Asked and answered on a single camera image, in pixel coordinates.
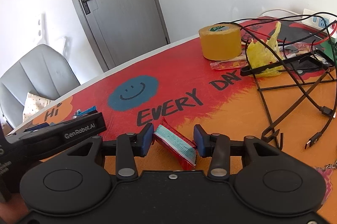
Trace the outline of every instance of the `black handle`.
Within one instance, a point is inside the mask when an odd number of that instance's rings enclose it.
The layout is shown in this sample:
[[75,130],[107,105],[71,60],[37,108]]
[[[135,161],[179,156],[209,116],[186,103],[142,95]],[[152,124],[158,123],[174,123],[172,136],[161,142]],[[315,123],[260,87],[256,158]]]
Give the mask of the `black handle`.
[[228,180],[230,177],[230,138],[215,134],[216,141],[207,176],[214,180]]
[[87,4],[87,1],[90,1],[90,0],[81,0],[82,2],[82,5],[83,5],[83,9],[84,9],[84,12],[86,15],[90,14],[90,9],[89,9],[89,6]]
[[118,180],[132,180],[138,177],[134,153],[130,141],[137,141],[136,134],[124,134],[117,137],[116,177]]

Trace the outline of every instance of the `polka dot pillow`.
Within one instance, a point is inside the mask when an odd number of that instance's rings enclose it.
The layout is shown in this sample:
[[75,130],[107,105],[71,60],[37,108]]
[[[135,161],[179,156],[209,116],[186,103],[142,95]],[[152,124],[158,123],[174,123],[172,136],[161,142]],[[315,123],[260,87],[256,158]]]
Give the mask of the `polka dot pillow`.
[[23,109],[22,113],[22,122],[26,121],[32,115],[45,108],[51,102],[52,100],[33,95],[31,93],[27,93],[25,108]]

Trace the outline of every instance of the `wall switch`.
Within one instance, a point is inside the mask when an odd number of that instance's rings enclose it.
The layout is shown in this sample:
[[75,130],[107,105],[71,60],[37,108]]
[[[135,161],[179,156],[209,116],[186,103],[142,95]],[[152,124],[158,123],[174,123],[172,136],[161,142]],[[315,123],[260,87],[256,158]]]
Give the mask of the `wall switch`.
[[[309,9],[304,9],[303,14],[304,15],[311,15],[311,14],[315,14],[317,12],[314,12],[312,10]],[[320,14],[321,17],[324,18],[324,20],[322,18],[318,18],[318,17],[311,17],[308,18],[306,20],[303,20],[302,23],[309,25],[313,28],[316,28],[318,30],[321,30],[323,28],[325,28],[325,22],[328,25],[329,23],[332,23],[333,21],[336,21],[337,18],[328,14]],[[334,29],[332,28],[332,26],[329,27],[329,33],[331,33]],[[336,39],[337,38],[337,31],[335,33],[333,33],[333,35],[331,35],[332,38]]]

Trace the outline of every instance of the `gray chair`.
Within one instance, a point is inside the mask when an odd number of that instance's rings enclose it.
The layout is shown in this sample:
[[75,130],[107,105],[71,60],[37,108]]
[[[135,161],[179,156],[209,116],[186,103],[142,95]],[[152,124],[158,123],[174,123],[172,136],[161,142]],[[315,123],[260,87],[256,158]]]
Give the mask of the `gray chair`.
[[48,45],[29,51],[0,78],[0,108],[8,123],[22,123],[27,93],[56,100],[80,85],[66,59]]

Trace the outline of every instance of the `yellow plastic bag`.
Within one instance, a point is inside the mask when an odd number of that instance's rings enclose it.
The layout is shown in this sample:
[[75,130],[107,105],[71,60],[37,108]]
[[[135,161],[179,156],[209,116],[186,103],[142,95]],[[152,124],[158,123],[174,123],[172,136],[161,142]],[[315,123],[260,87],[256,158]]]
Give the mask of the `yellow plastic bag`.
[[[278,21],[276,23],[276,28],[274,34],[271,36],[270,40],[267,41],[267,45],[271,47],[277,55],[282,59],[280,55],[280,50],[278,48],[277,37],[281,31],[281,23]],[[264,66],[270,63],[274,63],[277,61],[277,58],[273,55],[269,49],[265,48],[265,46],[257,41],[256,43],[252,42],[248,45],[247,48],[247,56],[250,62],[251,68],[257,68],[260,66]],[[274,68],[268,68],[264,72],[257,74],[257,77],[274,77],[278,76],[281,73],[280,66]]]

